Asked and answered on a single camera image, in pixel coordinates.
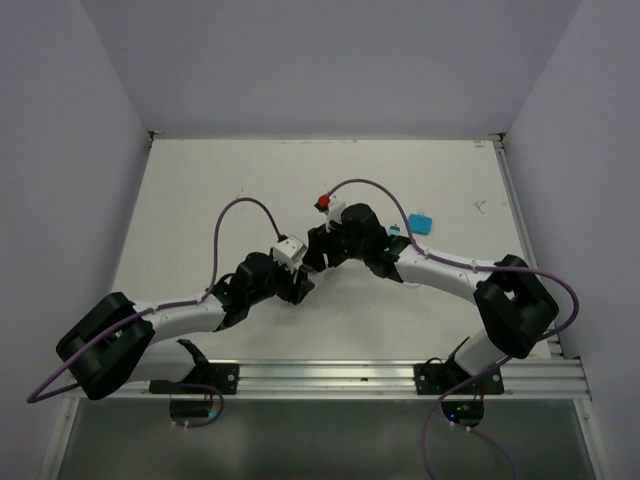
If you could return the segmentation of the blue square plug adapter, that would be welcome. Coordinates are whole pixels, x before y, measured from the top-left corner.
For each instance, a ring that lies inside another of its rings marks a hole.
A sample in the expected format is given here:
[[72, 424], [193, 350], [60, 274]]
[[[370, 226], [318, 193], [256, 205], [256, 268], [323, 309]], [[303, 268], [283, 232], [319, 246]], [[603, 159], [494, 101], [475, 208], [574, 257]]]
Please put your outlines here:
[[409, 228], [412, 234], [427, 236], [431, 233], [433, 220], [421, 213], [411, 213], [408, 216]]

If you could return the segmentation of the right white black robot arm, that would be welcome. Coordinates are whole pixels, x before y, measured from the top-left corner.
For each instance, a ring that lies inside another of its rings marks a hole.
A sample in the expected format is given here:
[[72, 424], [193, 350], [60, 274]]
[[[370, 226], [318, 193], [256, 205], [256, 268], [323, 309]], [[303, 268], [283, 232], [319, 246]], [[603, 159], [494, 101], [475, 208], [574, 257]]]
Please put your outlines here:
[[491, 263], [447, 258], [389, 235], [369, 205], [346, 205], [321, 196], [316, 209], [326, 222], [308, 233], [304, 264], [322, 272], [358, 260], [376, 276], [444, 291], [474, 304], [481, 331], [465, 340], [446, 361], [451, 389], [468, 392], [481, 372], [506, 357], [524, 359], [559, 313], [549, 291], [519, 257]]

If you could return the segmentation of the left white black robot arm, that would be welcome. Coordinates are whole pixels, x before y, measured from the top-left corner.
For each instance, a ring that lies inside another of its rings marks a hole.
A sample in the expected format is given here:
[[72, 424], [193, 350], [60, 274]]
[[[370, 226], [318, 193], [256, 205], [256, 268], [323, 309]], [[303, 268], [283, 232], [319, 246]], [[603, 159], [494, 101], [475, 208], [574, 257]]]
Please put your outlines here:
[[206, 299], [135, 303], [123, 293], [105, 296], [56, 345], [56, 353], [91, 400], [134, 380], [150, 347], [184, 335], [226, 330], [251, 307], [274, 296], [297, 305], [314, 289], [310, 269], [290, 269], [254, 252], [224, 275]]

